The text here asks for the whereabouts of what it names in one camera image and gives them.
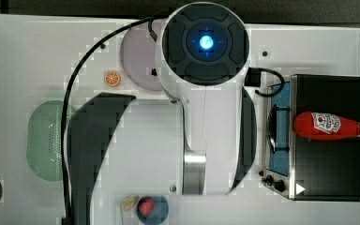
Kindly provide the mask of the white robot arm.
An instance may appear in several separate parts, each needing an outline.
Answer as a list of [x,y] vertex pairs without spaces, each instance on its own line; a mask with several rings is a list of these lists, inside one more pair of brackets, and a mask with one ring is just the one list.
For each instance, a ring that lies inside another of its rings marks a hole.
[[119,225],[129,197],[159,225],[171,195],[227,195],[256,151],[246,89],[248,30],[228,8],[192,3],[162,24],[154,53],[156,99],[101,93],[76,111],[66,144],[70,225]]

